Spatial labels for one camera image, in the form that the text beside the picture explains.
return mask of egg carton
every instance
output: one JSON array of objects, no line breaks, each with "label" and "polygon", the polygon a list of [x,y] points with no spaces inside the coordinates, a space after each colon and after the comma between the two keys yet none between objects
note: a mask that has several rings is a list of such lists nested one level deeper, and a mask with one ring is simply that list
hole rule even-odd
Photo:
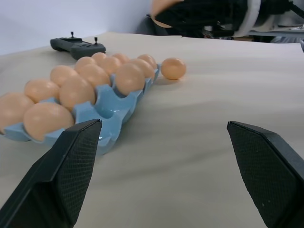
[{"label": "egg carton", "polygon": [[[100,119],[102,121],[102,129],[99,134],[99,142],[97,146],[97,154],[103,155],[107,153],[115,144],[122,125],[127,122],[135,111],[137,103],[149,91],[158,77],[160,65],[155,70],[155,78],[147,78],[143,90],[131,92],[128,96],[122,95],[115,86],[115,75],[111,75],[112,86],[100,85],[96,87],[96,103],[92,105],[90,102],[75,105],[72,115],[75,124],[85,122],[92,119]],[[55,98],[43,100],[41,102],[59,101]],[[34,141],[36,143],[52,146],[60,134],[65,129],[60,129],[45,135],[43,141],[37,141],[28,135],[24,129],[23,123],[18,123],[5,128],[5,134],[2,137],[9,138],[14,141]]]}]

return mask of brown egg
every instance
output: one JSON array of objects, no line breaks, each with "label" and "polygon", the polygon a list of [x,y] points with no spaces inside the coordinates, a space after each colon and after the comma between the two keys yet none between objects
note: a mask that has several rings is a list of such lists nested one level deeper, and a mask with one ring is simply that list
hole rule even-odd
[{"label": "brown egg", "polygon": [[51,71],[51,81],[59,87],[70,77],[79,76],[78,73],[69,66],[59,65]]},{"label": "brown egg", "polygon": [[135,59],[131,59],[129,61],[129,63],[133,63],[133,64],[137,65],[143,71],[145,78],[150,77],[150,78],[154,79],[154,77],[155,77],[154,70],[153,70],[152,66],[149,63],[147,63],[146,61],[139,59],[139,58],[135,58]]},{"label": "brown egg", "polygon": [[182,1],[184,0],[153,0],[151,7],[151,18],[154,21],[154,23],[163,28],[171,28],[171,26],[166,25],[164,23],[160,23],[157,20],[155,20],[155,16],[165,11],[167,8],[173,6],[174,4]]},{"label": "brown egg", "polygon": [[34,79],[25,84],[24,94],[32,99],[35,103],[51,97],[58,99],[59,86],[48,79]]},{"label": "brown egg", "polygon": [[185,75],[186,64],[178,58],[165,59],[161,64],[161,73],[166,79],[177,80]]},{"label": "brown egg", "polygon": [[0,97],[0,133],[4,128],[20,123],[24,113],[34,102],[23,93],[7,93]]},{"label": "brown egg", "polygon": [[95,104],[96,96],[94,88],[82,77],[73,77],[65,81],[59,91],[61,104],[72,111],[74,106],[84,102]]},{"label": "brown egg", "polygon": [[92,58],[95,59],[97,65],[106,58],[106,54],[102,52],[97,52],[94,55],[92,55]]},{"label": "brown egg", "polygon": [[98,85],[111,85],[110,77],[105,70],[95,64],[88,64],[81,68],[79,70],[79,75],[88,81],[94,88]]},{"label": "brown egg", "polygon": [[83,68],[85,65],[88,65],[88,64],[97,64],[95,59],[91,58],[91,57],[82,57],[80,59],[78,59],[78,61],[76,62],[75,64],[75,71],[79,72],[79,70],[81,68]]},{"label": "brown egg", "polygon": [[126,63],[116,72],[115,84],[120,93],[127,96],[144,88],[144,72],[135,64]]},{"label": "brown egg", "polygon": [[156,61],[152,56],[145,54],[145,55],[138,56],[137,58],[148,62],[152,66],[153,69],[157,69]]},{"label": "brown egg", "polygon": [[115,58],[118,58],[122,64],[125,64],[125,63],[129,62],[129,60],[130,60],[129,57],[126,56],[125,54],[118,53],[118,54],[114,54],[112,56]]},{"label": "brown egg", "polygon": [[114,74],[122,64],[118,58],[111,56],[102,60],[98,65],[110,76]]},{"label": "brown egg", "polygon": [[42,102],[25,112],[23,125],[31,137],[43,141],[45,134],[73,126],[74,119],[65,107],[56,103]]}]

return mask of white table surface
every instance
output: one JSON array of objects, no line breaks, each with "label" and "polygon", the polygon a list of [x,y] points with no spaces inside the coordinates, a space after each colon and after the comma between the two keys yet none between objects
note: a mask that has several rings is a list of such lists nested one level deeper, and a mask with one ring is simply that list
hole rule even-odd
[{"label": "white table surface", "polygon": [[[280,134],[304,156],[304,54],[299,44],[106,33],[108,54],[179,57],[98,157],[76,228],[265,228],[241,179],[228,121]],[[0,95],[48,78],[68,53],[50,47],[0,57]],[[0,138],[0,205],[49,148]]]}]

